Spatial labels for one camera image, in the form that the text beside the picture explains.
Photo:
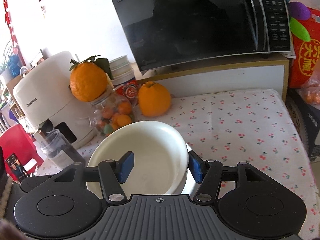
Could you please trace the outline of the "white glass bowl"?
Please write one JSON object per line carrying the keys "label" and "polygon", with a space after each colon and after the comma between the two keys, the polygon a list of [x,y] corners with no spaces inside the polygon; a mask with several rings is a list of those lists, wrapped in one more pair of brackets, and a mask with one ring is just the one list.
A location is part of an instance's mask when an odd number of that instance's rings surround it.
{"label": "white glass bowl", "polygon": [[199,189],[200,185],[194,180],[189,168],[184,169],[184,156],[180,157],[182,163],[180,164],[180,170],[185,171],[181,182],[178,185],[176,194],[187,194],[193,197],[196,191]]}

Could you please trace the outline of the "red hanging decoration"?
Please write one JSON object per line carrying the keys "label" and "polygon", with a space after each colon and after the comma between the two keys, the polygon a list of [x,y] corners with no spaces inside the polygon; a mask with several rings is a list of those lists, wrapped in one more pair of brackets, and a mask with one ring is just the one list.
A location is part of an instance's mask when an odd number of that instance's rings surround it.
{"label": "red hanging decoration", "polygon": [[5,11],[5,22],[7,24],[7,27],[9,28],[12,45],[14,47],[17,47],[18,46],[18,42],[17,42],[16,35],[14,33],[14,28],[12,26],[11,14],[10,14],[10,11],[8,9],[8,0],[3,0],[3,5],[4,5],[4,11]]}

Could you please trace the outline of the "white air fryer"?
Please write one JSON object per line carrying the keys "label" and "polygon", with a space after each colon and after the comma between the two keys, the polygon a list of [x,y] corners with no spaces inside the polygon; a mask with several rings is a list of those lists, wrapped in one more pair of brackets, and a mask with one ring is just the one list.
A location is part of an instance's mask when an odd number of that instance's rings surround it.
{"label": "white air fryer", "polygon": [[58,129],[79,149],[93,139],[95,131],[89,124],[90,105],[76,99],[69,89],[72,58],[63,51],[44,60],[21,79],[13,94],[39,143]]}

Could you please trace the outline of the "orange on jar top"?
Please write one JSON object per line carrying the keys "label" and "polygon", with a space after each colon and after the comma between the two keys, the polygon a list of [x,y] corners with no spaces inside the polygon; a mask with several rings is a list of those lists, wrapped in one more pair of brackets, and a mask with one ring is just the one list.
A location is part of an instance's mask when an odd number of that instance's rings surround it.
{"label": "orange on jar top", "polygon": [[70,63],[69,88],[78,100],[91,102],[108,88],[114,88],[108,59],[95,55],[81,62],[71,59]]}

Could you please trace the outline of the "large orange on table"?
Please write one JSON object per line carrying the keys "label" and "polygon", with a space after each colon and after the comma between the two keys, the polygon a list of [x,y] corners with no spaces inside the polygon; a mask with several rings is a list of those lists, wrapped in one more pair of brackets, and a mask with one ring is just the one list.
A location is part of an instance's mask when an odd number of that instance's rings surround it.
{"label": "large orange on table", "polygon": [[161,116],[170,108],[171,94],[163,85],[148,81],[138,91],[138,105],[146,117]]}

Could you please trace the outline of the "black microwave oven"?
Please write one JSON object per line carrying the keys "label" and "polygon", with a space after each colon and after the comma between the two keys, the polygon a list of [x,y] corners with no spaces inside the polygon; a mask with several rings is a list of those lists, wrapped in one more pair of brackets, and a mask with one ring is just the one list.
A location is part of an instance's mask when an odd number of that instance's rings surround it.
{"label": "black microwave oven", "polygon": [[291,50],[285,0],[113,0],[140,71]]}

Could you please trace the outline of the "red plastic stool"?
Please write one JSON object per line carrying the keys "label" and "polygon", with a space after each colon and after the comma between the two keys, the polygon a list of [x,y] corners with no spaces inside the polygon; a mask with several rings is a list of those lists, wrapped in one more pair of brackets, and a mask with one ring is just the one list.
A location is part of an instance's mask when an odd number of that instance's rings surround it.
{"label": "red plastic stool", "polygon": [[1,135],[1,148],[6,172],[15,181],[32,174],[43,163],[30,135],[20,124],[10,127]]}

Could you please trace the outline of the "red round tin can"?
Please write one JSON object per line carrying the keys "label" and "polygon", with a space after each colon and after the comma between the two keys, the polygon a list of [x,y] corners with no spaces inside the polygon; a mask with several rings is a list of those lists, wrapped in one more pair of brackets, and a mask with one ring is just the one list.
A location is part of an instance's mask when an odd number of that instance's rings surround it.
{"label": "red round tin can", "polygon": [[117,94],[124,96],[129,100],[132,106],[135,106],[138,102],[138,86],[135,79],[131,79],[122,84],[114,86]]}

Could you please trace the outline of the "black white cardboard box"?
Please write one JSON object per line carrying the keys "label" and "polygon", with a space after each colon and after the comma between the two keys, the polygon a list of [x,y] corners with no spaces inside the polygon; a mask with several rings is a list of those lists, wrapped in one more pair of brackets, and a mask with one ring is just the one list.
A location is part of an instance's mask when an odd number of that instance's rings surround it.
{"label": "black white cardboard box", "polygon": [[307,104],[296,89],[287,91],[285,104],[311,162],[319,161],[319,109]]}

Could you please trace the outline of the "white wooden microwave stand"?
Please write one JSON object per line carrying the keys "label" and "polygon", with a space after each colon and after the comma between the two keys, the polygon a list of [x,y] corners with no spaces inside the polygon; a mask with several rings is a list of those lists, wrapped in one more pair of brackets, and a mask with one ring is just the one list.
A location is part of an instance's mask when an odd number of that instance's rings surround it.
{"label": "white wooden microwave stand", "polygon": [[283,55],[240,55],[200,60],[141,72],[138,84],[156,81],[177,97],[248,89],[274,89],[286,98],[289,60]]}

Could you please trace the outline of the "stack of white paper bowls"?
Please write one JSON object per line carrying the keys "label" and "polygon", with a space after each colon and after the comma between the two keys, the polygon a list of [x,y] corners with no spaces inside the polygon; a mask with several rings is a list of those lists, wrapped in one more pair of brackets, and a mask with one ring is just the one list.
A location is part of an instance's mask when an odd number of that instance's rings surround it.
{"label": "stack of white paper bowls", "polygon": [[110,61],[110,70],[112,74],[112,84],[114,87],[129,82],[135,78],[134,70],[127,55],[118,57]]}

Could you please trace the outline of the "plastic bag of tangerines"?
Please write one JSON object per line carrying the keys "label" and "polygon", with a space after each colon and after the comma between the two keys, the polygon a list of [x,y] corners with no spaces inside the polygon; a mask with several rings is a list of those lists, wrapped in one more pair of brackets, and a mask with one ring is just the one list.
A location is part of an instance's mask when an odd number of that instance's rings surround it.
{"label": "plastic bag of tangerines", "polygon": [[319,106],[319,69],[302,85],[300,95],[307,104]]}

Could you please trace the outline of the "cream bowl front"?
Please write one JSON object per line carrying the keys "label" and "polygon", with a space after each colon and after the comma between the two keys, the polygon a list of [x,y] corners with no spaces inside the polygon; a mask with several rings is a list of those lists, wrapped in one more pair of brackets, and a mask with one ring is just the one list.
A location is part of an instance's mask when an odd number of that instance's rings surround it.
{"label": "cream bowl front", "polygon": [[134,153],[134,166],[122,188],[132,194],[180,194],[187,180],[188,149],[180,133],[159,121],[139,121],[104,139],[89,159],[97,166]]}

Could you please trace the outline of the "glass jar of tangerines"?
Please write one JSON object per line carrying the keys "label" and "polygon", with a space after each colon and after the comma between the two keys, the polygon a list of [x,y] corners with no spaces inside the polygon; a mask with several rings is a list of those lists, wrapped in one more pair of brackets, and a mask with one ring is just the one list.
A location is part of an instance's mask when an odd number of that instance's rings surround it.
{"label": "glass jar of tangerines", "polygon": [[135,122],[129,100],[117,94],[110,86],[88,104],[92,108],[89,124],[103,137],[108,137],[114,131]]}

